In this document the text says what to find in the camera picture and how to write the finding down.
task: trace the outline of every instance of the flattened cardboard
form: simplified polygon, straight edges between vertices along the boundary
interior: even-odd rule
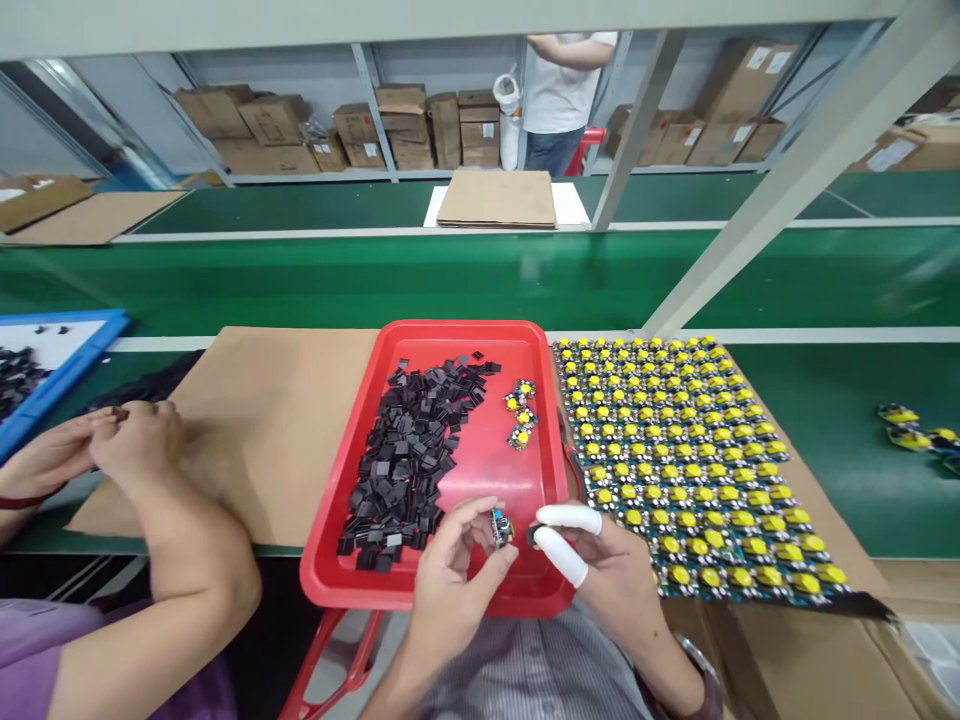
[[[9,235],[5,244],[106,245],[184,194],[183,190],[99,193]]]
[[[458,170],[440,206],[437,224],[464,227],[555,228],[549,173]]]
[[[306,542],[377,332],[225,327],[171,396],[185,472],[254,542]],[[111,480],[67,529],[142,535]]]

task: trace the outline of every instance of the red plastic tray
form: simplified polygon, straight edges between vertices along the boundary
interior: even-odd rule
[[[300,583],[310,600],[321,607],[409,610],[414,578],[422,553],[404,547],[402,560],[389,573],[356,570],[356,553],[337,555],[337,540],[348,517],[348,502],[357,482],[357,468],[366,439],[377,417],[387,377],[400,358],[411,370],[428,370],[449,358],[479,350],[480,362],[500,363],[500,373],[487,378],[486,402],[471,411],[454,452],[457,467],[440,481],[439,505],[449,510],[474,495],[497,495],[513,521],[520,555],[490,603],[490,615],[552,617],[569,606],[573,587],[541,552],[528,547],[526,529],[543,505],[568,497],[563,466],[553,359],[543,330],[528,322],[401,320],[377,336],[363,383],[337,452],[327,489],[313,521],[300,562]],[[537,395],[531,408],[539,418],[526,450],[507,444],[516,425],[502,400],[518,379],[532,380]],[[483,564],[474,548],[469,575]]]

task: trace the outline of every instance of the jeans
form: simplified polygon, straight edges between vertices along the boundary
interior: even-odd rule
[[[584,126],[565,133],[527,133],[527,160],[523,169],[546,170],[550,177],[563,177],[586,129]]]

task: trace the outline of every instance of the circuit board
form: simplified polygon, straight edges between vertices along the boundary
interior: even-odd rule
[[[661,596],[813,607],[854,594],[781,477],[788,448],[714,338],[553,350],[585,501],[647,540]]]

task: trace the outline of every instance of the white t-shirt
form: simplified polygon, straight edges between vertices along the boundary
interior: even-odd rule
[[[564,45],[596,40],[616,46],[617,33],[558,33]],[[533,77],[523,91],[523,129],[532,133],[560,133],[587,124],[597,91],[600,69],[560,67],[534,53]]]

